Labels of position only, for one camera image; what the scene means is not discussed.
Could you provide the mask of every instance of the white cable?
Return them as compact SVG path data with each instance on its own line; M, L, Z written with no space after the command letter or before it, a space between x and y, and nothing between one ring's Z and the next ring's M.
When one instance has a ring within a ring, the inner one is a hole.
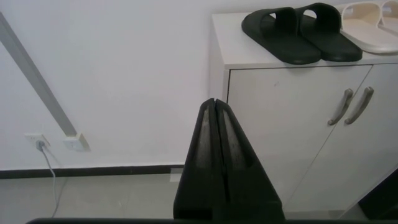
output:
M47 158L47 155L45 154L45 152L44 152L44 150L43 150L44 142L38 142L38 143L36 144L36 146L37 146L37 149L38 149L40 152L43 153L44 158L45 158L45 161L47 162L47 165L49 165L49 168L50 168L50 171L51 171L51 174L52 174L52 180L53 180L53 181L52 181L52 188L53 188L53 193L54 193L55 209L54 209L54 212L52 213L51 218L54 218L55 213L56 213L57 210L58 210L58 199L57 199L57 194L55 193L55 178L56 178L56 176L55 176L54 170L52 170L52 168L51 168L49 159Z

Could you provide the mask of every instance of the white cabinet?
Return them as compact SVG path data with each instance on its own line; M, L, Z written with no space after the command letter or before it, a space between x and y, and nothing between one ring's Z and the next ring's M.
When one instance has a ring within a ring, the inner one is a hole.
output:
M289 211L345 210L398 164L398 64L374 65L314 160ZM374 90L366 107L366 88ZM344 120L363 109L357 120Z
M213 15L210 97L232 107L285 211L346 210L397 168L398 55L289 65L242 32L246 15Z
M371 66L233 70L228 104L282 204L333 130L327 121Z

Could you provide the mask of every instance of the cabinet handle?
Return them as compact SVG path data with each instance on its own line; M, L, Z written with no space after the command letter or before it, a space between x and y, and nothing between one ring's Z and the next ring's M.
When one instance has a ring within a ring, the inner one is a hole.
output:
M338 115L335 118L330 119L328 121L329 125L335 125L344 116L344 114L347 112L349 104L351 103L351 100L353 99L353 96L354 96L354 91L352 89L348 88L346 89L346 91L344 91L344 98L343 98L344 104L341 107L341 111L340 113L338 113Z
M366 87L363 94L364 98L362 100L361 106L356 110L354 115L351 118L347 118L344 123L346 124L352 124L354 123L359 116L361 116L362 112L365 110L365 108L368 106L369 101L371 101L371 98L373 96L374 90L372 87Z

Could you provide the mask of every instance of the wall outlet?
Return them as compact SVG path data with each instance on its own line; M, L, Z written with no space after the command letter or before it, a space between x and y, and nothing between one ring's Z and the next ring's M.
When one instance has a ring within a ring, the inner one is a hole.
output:
M79 133L74 137L67 137L65 140L63 140L63 143L66 145L68 149L73 151L78 151L78 152L90 151L88 143L82 133Z
M46 140L43 134L40 133L25 133L26 139L36 148L36 141L43 141L46 148L50 147L49 142Z

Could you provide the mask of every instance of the gray tile floor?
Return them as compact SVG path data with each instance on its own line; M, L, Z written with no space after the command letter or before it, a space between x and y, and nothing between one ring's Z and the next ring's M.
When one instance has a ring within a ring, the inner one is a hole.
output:
M57 178L59 206L55 217L173 218L178 180L178 174ZM51 217L54 208L52 178L0 180L0 223L23 224ZM356 214L347 219L356 219ZM329 212L285 216L332 219Z

